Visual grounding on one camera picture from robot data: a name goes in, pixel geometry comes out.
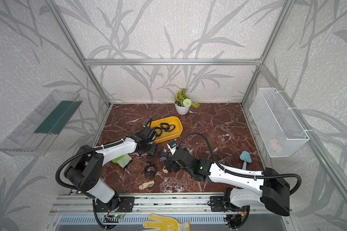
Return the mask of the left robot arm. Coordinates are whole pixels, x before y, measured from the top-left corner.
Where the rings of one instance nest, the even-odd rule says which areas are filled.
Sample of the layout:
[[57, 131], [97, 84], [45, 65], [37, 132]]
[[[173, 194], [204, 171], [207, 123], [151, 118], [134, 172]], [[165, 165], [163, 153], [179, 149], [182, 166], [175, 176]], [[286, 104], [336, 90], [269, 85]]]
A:
[[119, 204], [118, 193], [100, 179], [102, 167], [119, 157], [134, 152], [154, 153], [154, 141], [159, 134], [145, 125], [132, 136], [98, 147], [82, 146], [78, 153], [66, 160], [56, 171], [59, 185], [81, 191], [88, 197], [98, 200], [111, 209]]

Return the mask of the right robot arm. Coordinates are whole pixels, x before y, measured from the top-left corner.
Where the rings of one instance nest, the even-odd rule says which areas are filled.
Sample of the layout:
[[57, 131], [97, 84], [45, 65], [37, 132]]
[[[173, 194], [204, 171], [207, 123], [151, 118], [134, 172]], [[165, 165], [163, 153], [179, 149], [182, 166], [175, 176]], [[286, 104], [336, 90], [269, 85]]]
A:
[[263, 205], [268, 211], [290, 215], [290, 196], [302, 184], [298, 174], [279, 174], [266, 167], [263, 171], [249, 171], [220, 164], [215, 157], [196, 159], [191, 153], [171, 141], [167, 145], [172, 157], [165, 162], [168, 172], [180, 170], [197, 182], [213, 182], [231, 185], [223, 198], [226, 209]]

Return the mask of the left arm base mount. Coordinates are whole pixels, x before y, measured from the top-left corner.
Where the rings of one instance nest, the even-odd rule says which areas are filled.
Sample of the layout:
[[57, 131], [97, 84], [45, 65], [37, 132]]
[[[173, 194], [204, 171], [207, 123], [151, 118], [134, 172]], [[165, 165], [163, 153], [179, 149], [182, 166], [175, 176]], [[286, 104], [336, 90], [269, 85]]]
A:
[[117, 198], [112, 198], [107, 204], [96, 200], [95, 211], [98, 212], [127, 212], [130, 213], [133, 210], [135, 198], [133, 196], [120, 196]]

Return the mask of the black slim watch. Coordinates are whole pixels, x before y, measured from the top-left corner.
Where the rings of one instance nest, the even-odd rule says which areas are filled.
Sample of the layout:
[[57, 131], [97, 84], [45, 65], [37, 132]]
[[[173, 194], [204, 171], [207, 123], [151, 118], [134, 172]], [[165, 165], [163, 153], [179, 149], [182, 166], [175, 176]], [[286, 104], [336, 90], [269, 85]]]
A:
[[169, 125], [168, 123], [161, 123], [161, 124], [160, 124], [161, 130], [165, 131], [165, 128], [166, 128], [168, 125]]

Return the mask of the yellow plastic storage box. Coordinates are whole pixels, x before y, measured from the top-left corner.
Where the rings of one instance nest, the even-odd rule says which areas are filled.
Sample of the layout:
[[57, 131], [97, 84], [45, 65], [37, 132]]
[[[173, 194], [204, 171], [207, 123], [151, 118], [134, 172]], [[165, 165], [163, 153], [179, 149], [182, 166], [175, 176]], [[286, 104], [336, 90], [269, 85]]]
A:
[[158, 138], [155, 139], [154, 143], [160, 143], [177, 138], [183, 131], [181, 121], [176, 116], [152, 121], [150, 127], [156, 129], [158, 134]]

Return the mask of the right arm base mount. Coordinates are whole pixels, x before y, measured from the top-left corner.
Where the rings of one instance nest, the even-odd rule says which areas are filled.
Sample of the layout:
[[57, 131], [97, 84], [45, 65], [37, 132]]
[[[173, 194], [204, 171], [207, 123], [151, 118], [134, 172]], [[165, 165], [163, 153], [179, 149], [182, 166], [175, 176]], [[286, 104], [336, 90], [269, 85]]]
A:
[[211, 196], [207, 205], [211, 207], [212, 212], [248, 212], [248, 206], [237, 207], [230, 202], [225, 202], [223, 196]]

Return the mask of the black rugged sport watch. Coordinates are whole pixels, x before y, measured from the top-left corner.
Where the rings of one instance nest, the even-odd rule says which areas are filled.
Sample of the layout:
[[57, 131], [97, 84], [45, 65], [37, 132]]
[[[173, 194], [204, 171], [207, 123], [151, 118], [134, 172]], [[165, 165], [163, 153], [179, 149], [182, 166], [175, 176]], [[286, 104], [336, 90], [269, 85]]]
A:
[[154, 132], [155, 132], [155, 138], [159, 138], [161, 137], [162, 133], [163, 133], [163, 129], [160, 127], [154, 127], [153, 128]]

